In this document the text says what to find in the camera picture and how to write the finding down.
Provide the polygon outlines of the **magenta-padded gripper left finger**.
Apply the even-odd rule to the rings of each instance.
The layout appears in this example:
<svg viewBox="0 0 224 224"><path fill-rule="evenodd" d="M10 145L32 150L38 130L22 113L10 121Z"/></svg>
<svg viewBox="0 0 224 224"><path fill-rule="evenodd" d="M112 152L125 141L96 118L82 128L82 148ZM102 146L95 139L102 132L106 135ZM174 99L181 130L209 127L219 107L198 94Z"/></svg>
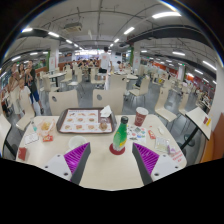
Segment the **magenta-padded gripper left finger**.
<svg viewBox="0 0 224 224"><path fill-rule="evenodd" d="M79 184L90 152L90 143L85 143L65 155L55 155L43 166L43 169L65 180Z"/></svg>

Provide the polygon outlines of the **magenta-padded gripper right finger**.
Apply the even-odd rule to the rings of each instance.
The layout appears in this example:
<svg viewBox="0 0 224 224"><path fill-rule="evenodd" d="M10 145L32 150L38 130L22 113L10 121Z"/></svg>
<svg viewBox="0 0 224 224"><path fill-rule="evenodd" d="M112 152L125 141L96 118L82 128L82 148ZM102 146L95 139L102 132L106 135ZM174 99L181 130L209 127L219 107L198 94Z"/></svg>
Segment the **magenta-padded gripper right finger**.
<svg viewBox="0 0 224 224"><path fill-rule="evenodd" d="M132 153L144 185L181 170L181 167L169 155L159 155L140 144L133 144Z"/></svg>

